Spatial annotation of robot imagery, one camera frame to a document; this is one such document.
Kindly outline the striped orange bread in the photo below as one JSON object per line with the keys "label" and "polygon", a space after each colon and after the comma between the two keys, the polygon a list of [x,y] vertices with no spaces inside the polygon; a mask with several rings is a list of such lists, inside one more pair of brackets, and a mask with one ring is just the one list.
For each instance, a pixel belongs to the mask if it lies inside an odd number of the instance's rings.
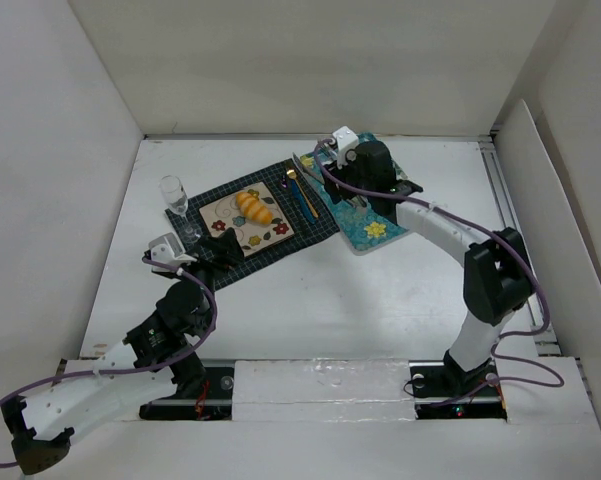
{"label": "striped orange bread", "polygon": [[236,205],[242,215],[249,221],[268,226],[273,220],[273,213],[258,198],[246,191],[235,194]]}

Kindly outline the metal tongs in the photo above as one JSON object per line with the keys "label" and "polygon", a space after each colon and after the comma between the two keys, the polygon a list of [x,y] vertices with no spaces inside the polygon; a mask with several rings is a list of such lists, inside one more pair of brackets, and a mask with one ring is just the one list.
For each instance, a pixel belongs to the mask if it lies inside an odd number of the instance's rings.
{"label": "metal tongs", "polygon": [[[299,158],[295,153],[292,154],[292,161],[293,161],[294,165],[300,169],[302,174],[308,178],[313,179],[315,182],[317,182],[321,186],[322,189],[325,189],[323,177],[320,174],[313,171],[311,168],[311,166],[313,165],[313,159],[308,158],[308,160],[309,160],[309,165],[306,166],[302,162],[301,158]],[[367,208],[366,201],[360,196],[355,196],[351,199],[343,199],[343,202],[345,202],[350,207],[356,208],[360,211],[365,211]]]}

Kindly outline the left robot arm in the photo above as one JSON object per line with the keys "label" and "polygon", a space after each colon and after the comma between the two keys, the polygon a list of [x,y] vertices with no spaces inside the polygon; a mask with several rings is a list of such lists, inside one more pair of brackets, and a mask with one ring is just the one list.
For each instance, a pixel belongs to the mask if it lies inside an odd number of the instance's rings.
{"label": "left robot arm", "polygon": [[32,396],[18,393],[0,406],[12,436],[15,463],[25,476],[62,461],[72,445],[126,411],[154,400],[204,391],[196,354],[214,331],[218,281],[244,259],[236,233],[203,236],[208,259],[186,254],[173,234],[151,242],[142,260],[173,283],[153,312],[97,358],[92,367],[49,381]]}

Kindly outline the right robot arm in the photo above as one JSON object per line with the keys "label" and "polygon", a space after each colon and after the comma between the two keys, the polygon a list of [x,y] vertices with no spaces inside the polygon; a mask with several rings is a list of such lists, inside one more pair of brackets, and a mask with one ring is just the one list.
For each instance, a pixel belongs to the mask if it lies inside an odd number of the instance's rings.
{"label": "right robot arm", "polygon": [[463,323],[438,375],[415,383],[415,395],[433,387],[435,397],[450,403],[493,384],[488,369],[504,327],[538,286],[521,233],[489,230],[422,199],[423,187],[398,173],[379,140],[324,139],[313,156],[332,202],[365,198],[374,213],[434,245],[463,271]]}

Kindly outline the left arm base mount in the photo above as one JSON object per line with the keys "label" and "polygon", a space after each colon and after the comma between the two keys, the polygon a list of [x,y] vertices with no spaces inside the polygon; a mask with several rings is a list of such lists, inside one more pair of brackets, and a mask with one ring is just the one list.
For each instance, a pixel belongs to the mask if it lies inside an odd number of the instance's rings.
{"label": "left arm base mount", "polygon": [[232,419],[235,363],[205,361],[202,383],[192,392],[176,392],[139,408],[146,421],[225,421]]}

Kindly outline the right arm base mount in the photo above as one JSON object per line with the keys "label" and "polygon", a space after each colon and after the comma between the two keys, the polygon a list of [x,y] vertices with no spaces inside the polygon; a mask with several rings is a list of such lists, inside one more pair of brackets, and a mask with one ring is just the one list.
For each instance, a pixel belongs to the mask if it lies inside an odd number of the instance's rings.
{"label": "right arm base mount", "polygon": [[403,392],[414,402],[417,420],[506,420],[501,390],[488,380],[497,373],[490,362],[460,377],[443,361],[410,361]]}

